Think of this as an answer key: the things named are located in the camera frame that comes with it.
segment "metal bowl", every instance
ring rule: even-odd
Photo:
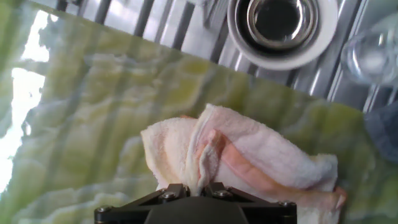
[[[292,49],[312,37],[318,24],[317,4],[314,0],[250,0],[246,22],[257,44]]]

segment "white bowl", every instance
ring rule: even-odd
[[[252,63],[270,70],[291,70],[317,58],[329,45],[337,27],[338,5],[336,0],[317,0],[319,10],[318,35],[302,50],[283,57],[267,57],[258,54],[239,34],[235,9],[238,0],[230,0],[228,6],[229,34],[242,54]]]

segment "dish rack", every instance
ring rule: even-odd
[[[228,0],[196,0],[196,5],[194,0],[34,1],[364,113],[398,100],[398,89],[357,84],[340,66],[344,43],[396,12],[396,0],[335,0],[338,25],[329,47],[309,64],[288,71],[258,67],[237,50],[228,34]]]

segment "screw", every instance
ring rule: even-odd
[[[100,208],[97,208],[98,212],[108,212],[112,209],[113,207],[110,205],[103,205]]]
[[[278,202],[279,205],[283,206],[283,207],[288,207],[289,205],[294,205],[294,202],[291,202],[289,200],[284,200],[282,202]]]
[[[164,199],[171,199],[171,198],[175,198],[176,194],[174,192],[164,192],[162,194],[162,198]]]
[[[225,197],[231,196],[231,193],[229,193],[226,190],[217,190],[216,192],[214,192],[213,195],[220,197],[220,198],[225,198]]]

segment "towel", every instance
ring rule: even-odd
[[[364,122],[380,155],[398,164],[398,101],[367,113]]]
[[[183,183],[199,195],[222,182],[270,202],[295,202],[298,223],[338,223],[346,195],[333,191],[334,155],[309,156],[264,124],[213,105],[198,119],[168,119],[141,135],[159,188]]]

